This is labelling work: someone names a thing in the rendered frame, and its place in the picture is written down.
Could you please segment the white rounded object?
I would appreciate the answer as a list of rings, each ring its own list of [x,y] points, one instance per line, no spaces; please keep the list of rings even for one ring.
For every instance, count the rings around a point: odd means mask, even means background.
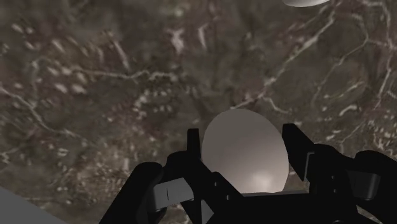
[[[296,8],[304,8],[317,6],[328,2],[329,0],[282,0],[282,2],[287,6],[292,6]]]

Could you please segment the white egg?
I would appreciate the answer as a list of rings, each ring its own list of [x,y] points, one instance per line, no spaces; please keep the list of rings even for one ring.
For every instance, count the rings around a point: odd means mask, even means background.
[[[283,191],[288,154],[280,132],[264,116],[247,109],[224,111],[207,126],[202,161],[240,193]]]

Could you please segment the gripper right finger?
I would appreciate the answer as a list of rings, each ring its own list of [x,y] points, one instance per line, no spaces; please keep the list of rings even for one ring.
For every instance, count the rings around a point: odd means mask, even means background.
[[[397,224],[397,161],[372,150],[345,156],[313,143],[294,123],[282,126],[282,139],[292,168],[325,206],[316,224],[376,224],[359,207],[382,224]]]

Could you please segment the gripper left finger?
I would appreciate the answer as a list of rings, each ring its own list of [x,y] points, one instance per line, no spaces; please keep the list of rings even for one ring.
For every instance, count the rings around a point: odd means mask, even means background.
[[[244,198],[201,161],[198,129],[188,129],[187,149],[165,165],[143,162],[127,178],[99,224],[159,224],[167,208],[181,204],[193,224],[237,220]]]

